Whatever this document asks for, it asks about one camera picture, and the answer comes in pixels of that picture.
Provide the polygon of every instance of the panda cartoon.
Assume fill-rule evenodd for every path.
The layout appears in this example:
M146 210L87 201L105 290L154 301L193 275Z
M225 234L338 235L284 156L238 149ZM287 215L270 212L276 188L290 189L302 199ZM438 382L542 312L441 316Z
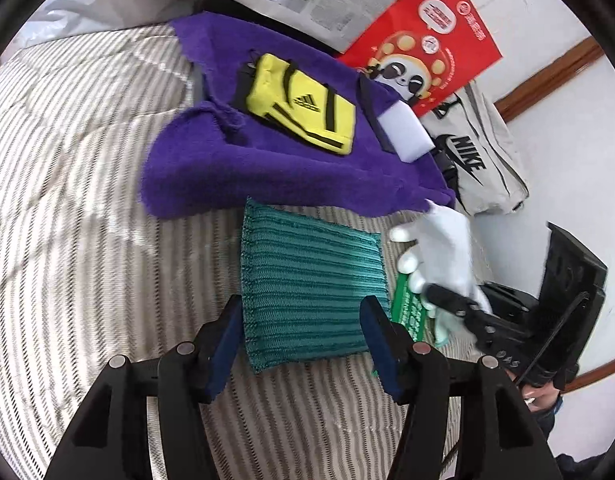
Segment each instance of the panda cartoon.
M450 62L434 36L417 41L413 32L396 32L383 41L374 57L367 62L370 79L391 86L410 106L434 102L436 88L451 80Z

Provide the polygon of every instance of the green package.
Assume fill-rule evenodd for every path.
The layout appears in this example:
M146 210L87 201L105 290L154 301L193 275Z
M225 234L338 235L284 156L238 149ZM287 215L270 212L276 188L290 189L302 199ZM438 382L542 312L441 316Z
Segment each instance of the green package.
M418 294L407 288L407 274L399 274L392 302L392 321L403 325L414 341L423 341L427 310Z

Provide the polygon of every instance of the metal screw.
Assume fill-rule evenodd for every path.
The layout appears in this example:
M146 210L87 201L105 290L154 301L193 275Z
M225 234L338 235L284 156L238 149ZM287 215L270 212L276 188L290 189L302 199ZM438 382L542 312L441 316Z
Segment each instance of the metal screw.
M499 365L499 362L496 360L496 357L492 357L491 355L486 355L482 358L481 363L485 368L491 368L492 370Z
M184 341L176 347L176 351L180 355L190 355L194 351L194 343L190 341Z
M125 364L125 356L124 355L115 355L110 359L110 366L112 368L121 368Z
M418 341L412 345L412 349L420 355L426 355L431 352L431 347L423 341Z

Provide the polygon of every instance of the cartoon panda face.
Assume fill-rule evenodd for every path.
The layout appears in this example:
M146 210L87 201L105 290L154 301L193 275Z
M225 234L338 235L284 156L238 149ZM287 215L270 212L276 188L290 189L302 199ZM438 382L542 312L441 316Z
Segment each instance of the cartoon panda face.
M404 54L384 57L370 76L394 88L407 102L420 99L430 88L431 75L420 60Z

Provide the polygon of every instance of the nike logo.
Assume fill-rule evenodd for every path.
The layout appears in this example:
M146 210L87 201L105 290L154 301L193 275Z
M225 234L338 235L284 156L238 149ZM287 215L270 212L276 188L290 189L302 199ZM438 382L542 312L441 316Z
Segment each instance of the nike logo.
M440 144L441 149L447 153L450 160L455 163L459 168L462 168L468 173L476 182L481 186L483 183L478 180L478 177L474 174L476 170L484 170L485 163L481 154L476 149L476 146L469 137L452 137L450 135L440 135L437 137L437 142Z
M316 106L316 101L314 101L314 97L312 94L306 94L301 97L297 97L296 99L294 99L294 102L297 105L302 106L303 108L308 108L309 110L312 110L314 112L321 111L320 108Z

